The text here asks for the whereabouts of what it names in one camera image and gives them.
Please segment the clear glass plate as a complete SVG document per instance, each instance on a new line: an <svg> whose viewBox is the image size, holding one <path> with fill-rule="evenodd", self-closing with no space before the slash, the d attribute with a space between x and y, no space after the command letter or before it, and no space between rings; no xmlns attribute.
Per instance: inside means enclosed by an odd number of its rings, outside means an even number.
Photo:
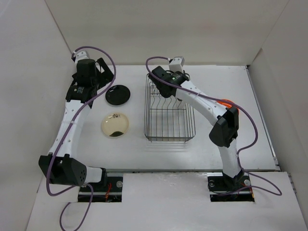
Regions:
<svg viewBox="0 0 308 231"><path fill-rule="evenodd" d="M190 107L190 105L188 103L186 103L185 101L177 98L177 101L176 101L176 109L177 110L186 110L189 107Z"/></svg>

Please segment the orange round plate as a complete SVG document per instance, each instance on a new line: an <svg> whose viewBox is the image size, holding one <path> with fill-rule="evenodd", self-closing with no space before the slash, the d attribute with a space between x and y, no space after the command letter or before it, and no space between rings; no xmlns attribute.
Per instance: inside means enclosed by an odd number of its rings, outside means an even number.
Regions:
<svg viewBox="0 0 308 231"><path fill-rule="evenodd" d="M223 105L226 110L229 110L230 108L235 107L237 109L237 114L240 114L239 108L235 106L235 103L229 99L217 100L217 103Z"/></svg>

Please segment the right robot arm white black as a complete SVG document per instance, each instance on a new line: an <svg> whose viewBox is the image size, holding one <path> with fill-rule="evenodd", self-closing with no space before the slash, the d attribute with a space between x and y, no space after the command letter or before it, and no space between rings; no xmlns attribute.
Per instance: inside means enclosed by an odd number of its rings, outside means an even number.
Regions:
<svg viewBox="0 0 308 231"><path fill-rule="evenodd" d="M222 160L222 183L227 191L235 189L243 176L237 161L238 109L203 98L204 93L181 71L170 73L158 66L148 74L148 78L163 97L174 96L188 103L209 121L212 125L209 138L218 147Z"/></svg>

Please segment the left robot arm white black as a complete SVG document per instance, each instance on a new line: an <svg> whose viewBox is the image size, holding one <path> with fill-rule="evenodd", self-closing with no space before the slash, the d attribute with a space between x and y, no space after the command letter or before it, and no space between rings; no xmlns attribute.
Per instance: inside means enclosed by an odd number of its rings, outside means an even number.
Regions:
<svg viewBox="0 0 308 231"><path fill-rule="evenodd" d="M77 148L83 125L97 91L113 80L113 73L103 60L78 56L77 71L65 97L65 111L55 142L38 164L49 183L82 186L91 183L97 191L107 187L104 168L89 167L77 160Z"/></svg>

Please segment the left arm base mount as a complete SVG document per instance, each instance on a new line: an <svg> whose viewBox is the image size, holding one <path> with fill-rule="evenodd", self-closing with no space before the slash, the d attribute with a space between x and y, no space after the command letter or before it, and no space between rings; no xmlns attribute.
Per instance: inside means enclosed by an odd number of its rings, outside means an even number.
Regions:
<svg viewBox="0 0 308 231"><path fill-rule="evenodd" d="M103 186L101 183L90 183L93 188L92 202L98 203L120 203L122 202L123 174L108 173L107 184ZM78 192L78 202L89 202L91 197L91 189L80 187Z"/></svg>

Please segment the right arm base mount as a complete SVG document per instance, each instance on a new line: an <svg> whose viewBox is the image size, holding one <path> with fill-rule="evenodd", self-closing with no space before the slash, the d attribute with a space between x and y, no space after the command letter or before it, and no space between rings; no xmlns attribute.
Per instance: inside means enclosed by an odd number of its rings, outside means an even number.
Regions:
<svg viewBox="0 0 308 231"><path fill-rule="evenodd" d="M251 181L248 175L244 175L234 186L228 186L221 175L208 175L208 189L211 202L254 202L252 189L247 188L236 192L245 186L250 186Z"/></svg>

